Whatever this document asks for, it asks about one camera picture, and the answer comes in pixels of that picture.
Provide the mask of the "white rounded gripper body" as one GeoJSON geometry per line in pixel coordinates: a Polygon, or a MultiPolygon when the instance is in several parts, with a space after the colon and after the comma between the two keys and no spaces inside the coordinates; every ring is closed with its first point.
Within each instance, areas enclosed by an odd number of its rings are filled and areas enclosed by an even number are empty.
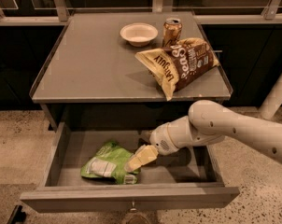
{"type": "Polygon", "coordinates": [[[224,140],[220,134],[200,133],[187,116],[160,125],[150,133],[149,142],[163,156],[178,152],[184,147],[201,147],[224,140]]]}

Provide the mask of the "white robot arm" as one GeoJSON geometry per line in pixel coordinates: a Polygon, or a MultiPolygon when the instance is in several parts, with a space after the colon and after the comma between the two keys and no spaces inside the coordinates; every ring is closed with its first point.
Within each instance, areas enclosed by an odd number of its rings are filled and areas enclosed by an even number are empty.
{"type": "Polygon", "coordinates": [[[132,110],[132,120],[146,143],[127,162],[129,171],[160,155],[216,144],[226,136],[282,164],[282,124],[244,116],[210,100],[194,102],[183,117],[172,107],[155,111],[137,106],[132,110]]]}

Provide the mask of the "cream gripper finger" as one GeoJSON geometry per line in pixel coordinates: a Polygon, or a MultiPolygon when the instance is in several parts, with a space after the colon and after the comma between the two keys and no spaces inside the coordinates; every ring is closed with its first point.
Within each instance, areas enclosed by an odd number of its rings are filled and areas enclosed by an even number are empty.
{"type": "Polygon", "coordinates": [[[149,131],[149,130],[143,130],[143,131],[140,131],[139,132],[139,135],[140,135],[140,138],[142,140],[144,140],[146,143],[149,142],[149,139],[151,137],[151,134],[152,134],[152,131],[149,131]]]}
{"type": "Polygon", "coordinates": [[[158,150],[153,145],[141,146],[133,156],[125,163],[124,170],[128,173],[139,169],[152,161],[155,161],[158,157],[158,150]]]}

